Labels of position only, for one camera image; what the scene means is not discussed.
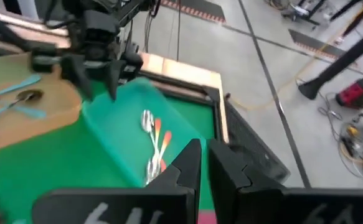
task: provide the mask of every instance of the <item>teal-handled spoon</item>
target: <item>teal-handled spoon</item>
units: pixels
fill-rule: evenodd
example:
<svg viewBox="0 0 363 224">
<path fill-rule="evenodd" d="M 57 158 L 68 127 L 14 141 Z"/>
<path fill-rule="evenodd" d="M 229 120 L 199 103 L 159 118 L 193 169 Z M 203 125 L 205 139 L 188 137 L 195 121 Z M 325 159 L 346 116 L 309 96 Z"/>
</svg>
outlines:
<svg viewBox="0 0 363 224">
<path fill-rule="evenodd" d="M 0 109 L 0 114 L 4 111 L 6 111 L 9 108 L 12 108 L 13 106 L 15 106 L 17 103 L 19 103 L 20 101 L 25 101 L 25 102 L 31 102 L 31 101 L 37 101 L 39 99 L 41 99 L 43 96 L 43 92 L 41 90 L 26 90 L 26 91 L 22 91 L 20 93 L 18 93 L 16 100 L 10 104 L 7 104 L 5 107 Z M 38 111 L 38 110 L 34 110 L 34 109 L 30 109 L 30 108 L 26 108 L 28 113 L 32 112 L 33 115 L 34 112 Z"/>
<path fill-rule="evenodd" d="M 8 93 L 10 91 L 18 90 L 20 88 L 27 87 L 27 86 L 32 85 L 32 84 L 35 84 L 38 81 L 40 81 L 41 79 L 42 79 L 42 77 L 40 75 L 31 75 L 29 78 L 25 79 L 20 84 L 12 85 L 12 86 L 10 86 L 8 88 L 0 90 L 0 95 Z"/>
<path fill-rule="evenodd" d="M 7 107 L 9 106 L 11 103 L 0 100 L 0 105 Z M 22 112 L 28 116 L 31 116 L 33 118 L 45 118 L 47 116 L 46 112 L 43 110 L 37 110 L 37 109 L 32 109 L 32 108 L 28 108 L 25 106 L 13 106 L 13 108 L 19 112 Z"/>
</svg>

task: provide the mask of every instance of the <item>spoon with orange handle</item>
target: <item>spoon with orange handle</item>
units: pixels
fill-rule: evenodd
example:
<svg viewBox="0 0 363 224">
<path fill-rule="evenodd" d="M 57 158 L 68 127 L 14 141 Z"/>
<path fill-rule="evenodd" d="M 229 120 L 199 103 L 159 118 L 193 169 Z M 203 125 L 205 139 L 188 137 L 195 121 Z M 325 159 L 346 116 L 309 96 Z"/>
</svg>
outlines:
<svg viewBox="0 0 363 224">
<path fill-rule="evenodd" d="M 155 119 L 155 147 L 158 148 L 159 133 L 161 132 L 162 121 L 160 118 Z"/>
<path fill-rule="evenodd" d="M 166 169 L 166 163 L 164 162 L 163 159 L 161 159 L 161 173 L 163 173 L 163 171 Z"/>
<path fill-rule="evenodd" d="M 159 157 L 158 157 L 158 166 L 159 167 L 162 167 L 162 156 L 163 156 L 167 146 L 169 145 L 170 140 L 171 140 L 171 131 L 166 131 L 166 133 L 164 133 L 162 148 L 161 148 L 161 151 L 160 151 Z"/>
</svg>

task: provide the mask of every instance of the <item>teal plastic tray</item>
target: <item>teal plastic tray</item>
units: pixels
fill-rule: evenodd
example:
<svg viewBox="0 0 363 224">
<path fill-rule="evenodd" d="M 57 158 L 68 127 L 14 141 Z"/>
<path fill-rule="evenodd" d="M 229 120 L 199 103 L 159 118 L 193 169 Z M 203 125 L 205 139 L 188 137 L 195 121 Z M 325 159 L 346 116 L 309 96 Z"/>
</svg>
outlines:
<svg viewBox="0 0 363 224">
<path fill-rule="evenodd" d="M 146 165 L 154 149 L 149 134 L 141 127 L 141 114 L 150 110 L 162 121 L 159 150 L 164 133 L 172 132 L 172 139 L 163 155 L 169 165 L 191 139 L 200 139 L 205 153 L 205 139 L 149 80 L 138 78 L 118 88 L 117 100 L 113 102 L 107 93 L 94 101 L 84 102 L 82 113 L 88 127 L 103 144 L 110 157 L 118 164 L 126 178 L 135 187 L 143 187 Z"/>
</svg>

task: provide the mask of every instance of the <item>yellow cable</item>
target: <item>yellow cable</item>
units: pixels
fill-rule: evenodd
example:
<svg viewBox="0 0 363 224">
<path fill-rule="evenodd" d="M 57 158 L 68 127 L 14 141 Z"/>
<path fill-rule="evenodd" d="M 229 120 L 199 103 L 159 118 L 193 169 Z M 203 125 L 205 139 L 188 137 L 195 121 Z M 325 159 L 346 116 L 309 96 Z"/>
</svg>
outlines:
<svg viewBox="0 0 363 224">
<path fill-rule="evenodd" d="M 318 51 L 316 51 L 316 53 L 310 58 L 310 60 L 308 61 L 308 63 L 306 63 L 305 66 L 303 66 L 303 68 L 301 68 L 297 74 L 291 78 L 290 80 L 288 80 L 286 83 L 284 83 L 282 86 L 280 86 L 277 91 L 276 94 L 279 95 L 288 85 L 292 84 L 295 82 L 295 80 L 297 80 L 308 68 L 310 68 L 313 63 L 315 62 L 315 58 L 322 53 L 322 51 L 331 43 L 334 42 L 336 37 L 340 36 L 346 29 L 347 27 L 349 27 L 350 24 L 353 23 L 353 21 L 361 14 L 363 13 L 363 7 L 362 9 L 353 17 L 353 19 L 351 19 L 349 21 L 349 24 L 343 28 L 343 30 L 340 30 L 339 32 L 337 32 L 337 35 L 332 36 L 330 39 L 328 39 L 328 41 L 326 42 L 326 44 L 324 44 Z M 233 98 L 232 95 L 230 96 L 230 101 L 232 101 L 233 103 L 235 103 L 237 106 L 247 110 L 247 111 L 254 111 L 254 110 L 262 110 L 264 108 L 266 108 L 267 106 L 270 106 L 273 102 L 274 102 L 274 98 L 269 100 L 268 102 L 262 104 L 262 105 L 244 105 L 243 103 L 241 103 L 240 101 L 238 101 L 237 99 Z"/>
<path fill-rule="evenodd" d="M 288 1 L 288 3 L 286 4 L 286 6 L 281 6 L 281 7 L 278 7 L 274 4 L 274 0 L 269 0 L 268 4 L 273 7 L 274 9 L 277 9 L 279 11 L 282 11 L 284 9 L 287 9 L 289 4 L 290 4 L 290 1 Z"/>
</svg>

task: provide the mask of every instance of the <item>orange striped tape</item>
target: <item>orange striped tape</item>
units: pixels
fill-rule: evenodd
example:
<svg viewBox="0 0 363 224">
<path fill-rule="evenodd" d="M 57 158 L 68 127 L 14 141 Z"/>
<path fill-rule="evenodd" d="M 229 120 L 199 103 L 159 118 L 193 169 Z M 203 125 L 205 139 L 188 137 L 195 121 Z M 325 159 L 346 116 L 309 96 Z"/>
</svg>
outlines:
<svg viewBox="0 0 363 224">
<path fill-rule="evenodd" d="M 179 9 L 179 5 L 177 3 L 168 1 L 168 0 L 161 0 L 161 4 L 163 6 L 168 6 L 171 7 L 173 9 Z M 186 6 L 181 6 L 181 11 L 185 12 L 186 14 L 190 14 L 193 16 L 198 16 L 202 19 L 206 19 L 206 20 L 210 20 L 210 21 L 215 21 L 215 22 L 221 22 L 221 23 L 225 23 L 225 19 L 222 19 L 218 16 L 214 16 L 212 14 L 208 14 L 206 12 L 200 12 L 196 9 L 190 8 L 190 7 L 186 7 Z"/>
<path fill-rule="evenodd" d="M 296 45 L 299 45 L 300 47 L 302 47 L 302 48 L 304 48 L 304 49 L 307 49 L 307 50 L 309 50 L 309 51 L 311 51 L 311 52 L 314 52 L 314 53 L 317 53 L 317 54 L 321 54 L 321 55 L 323 55 L 323 56 L 325 56 L 325 57 L 329 57 L 329 58 L 334 59 L 334 60 L 336 60 L 336 59 L 338 59 L 338 58 L 339 58 L 339 57 L 338 57 L 338 56 L 336 56 L 336 55 L 331 55 L 331 54 L 329 54 L 329 53 L 319 51 L 318 49 L 315 49 L 315 48 L 313 48 L 313 47 L 307 46 L 307 45 L 302 44 L 302 43 L 299 43 L 299 42 L 295 42 L 295 44 L 296 44 Z M 353 65 L 354 67 L 358 67 L 357 62 L 353 62 L 353 64 L 352 64 L 352 65 Z"/>
</svg>

